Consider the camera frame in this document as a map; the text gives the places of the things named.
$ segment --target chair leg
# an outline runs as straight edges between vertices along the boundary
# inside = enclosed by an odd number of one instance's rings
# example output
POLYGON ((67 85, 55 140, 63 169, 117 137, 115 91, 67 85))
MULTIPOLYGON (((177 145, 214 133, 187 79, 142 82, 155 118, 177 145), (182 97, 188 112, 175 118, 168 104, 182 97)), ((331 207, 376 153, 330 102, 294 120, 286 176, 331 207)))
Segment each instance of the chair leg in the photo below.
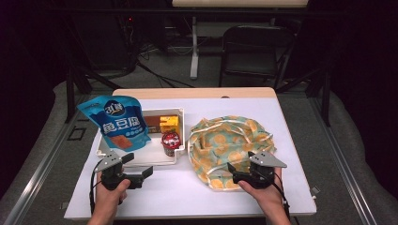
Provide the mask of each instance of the chair leg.
POLYGON ((220 76, 219 76, 219 87, 222 87, 222 70, 220 71, 220 76))

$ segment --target red can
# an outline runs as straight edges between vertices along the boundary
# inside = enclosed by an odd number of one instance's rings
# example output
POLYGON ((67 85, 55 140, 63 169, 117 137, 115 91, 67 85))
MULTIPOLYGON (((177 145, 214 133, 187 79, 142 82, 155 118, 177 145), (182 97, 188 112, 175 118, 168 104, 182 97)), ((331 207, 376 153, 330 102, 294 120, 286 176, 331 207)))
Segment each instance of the red can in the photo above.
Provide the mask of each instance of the red can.
POLYGON ((163 144, 164 153, 173 157, 175 155, 175 150, 181 145, 179 136, 175 132, 167 132, 161 137, 161 143, 163 144))

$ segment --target orange patterned cloth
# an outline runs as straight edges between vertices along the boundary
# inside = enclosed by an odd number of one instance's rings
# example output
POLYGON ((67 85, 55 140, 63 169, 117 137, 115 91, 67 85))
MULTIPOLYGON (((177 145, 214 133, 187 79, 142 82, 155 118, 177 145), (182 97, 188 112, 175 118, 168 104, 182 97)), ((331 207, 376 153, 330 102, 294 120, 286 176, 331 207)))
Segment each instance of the orange patterned cloth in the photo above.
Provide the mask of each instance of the orange patterned cloth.
POLYGON ((227 162, 238 171, 248 172, 248 152, 275 152, 272 134, 255 120, 242 116, 202 119, 191 128, 189 158, 200 180, 218 190, 234 190, 232 174, 227 162))

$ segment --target table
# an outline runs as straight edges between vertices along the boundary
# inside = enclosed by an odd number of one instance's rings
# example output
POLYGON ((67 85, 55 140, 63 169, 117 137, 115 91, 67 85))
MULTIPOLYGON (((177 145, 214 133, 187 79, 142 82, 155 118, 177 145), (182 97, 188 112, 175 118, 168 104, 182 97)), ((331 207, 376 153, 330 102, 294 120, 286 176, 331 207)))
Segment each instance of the table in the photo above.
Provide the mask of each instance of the table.
MULTIPOLYGON (((287 168, 283 169, 283 185, 291 215, 309 216, 316 213, 316 205, 307 179, 273 89, 118 89, 114 91, 114 95, 139 99, 143 110, 184 108, 187 137, 190 128, 204 117, 211 119, 236 114, 257 120, 274 135, 274 143, 278 148, 275 156, 287 164, 287 168)), ((99 161, 95 153, 99 139, 100 135, 97 135, 65 218, 76 220, 88 219, 91 216, 88 200, 89 180, 94 166, 99 161)), ((127 168, 125 173, 141 170, 143 168, 127 168)), ((117 219, 263 216, 254 198, 246 192, 221 192, 205 186, 193 171, 187 154, 181 156, 174 165, 155 166, 154 173, 144 181, 143 187, 128 190, 128 194, 129 197, 119 205, 117 219)))
MULTIPOLYGON (((237 0, 173 0, 173 7, 176 8, 306 8, 308 0, 247 0, 247 1, 237 1, 237 0)), ((209 25, 209 22, 203 22, 200 24, 196 21, 196 17, 192 17, 192 61, 191 61, 191 76, 190 78, 195 80, 198 77, 197 70, 199 64, 199 54, 197 37, 200 36, 200 26, 203 26, 202 30, 209 30, 209 32, 214 33, 212 37, 222 37, 223 32, 233 25, 238 25, 238 23, 229 22, 217 22, 215 28, 209 25)))

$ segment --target wrist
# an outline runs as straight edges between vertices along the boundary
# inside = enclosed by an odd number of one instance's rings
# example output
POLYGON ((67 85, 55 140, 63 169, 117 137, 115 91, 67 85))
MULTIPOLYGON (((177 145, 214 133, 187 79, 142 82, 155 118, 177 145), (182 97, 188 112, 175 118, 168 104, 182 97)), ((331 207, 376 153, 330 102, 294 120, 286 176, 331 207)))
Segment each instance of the wrist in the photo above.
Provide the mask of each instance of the wrist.
POLYGON ((289 218, 287 217, 281 205, 263 211, 264 214, 266 215, 266 218, 271 222, 272 225, 291 224, 289 218))

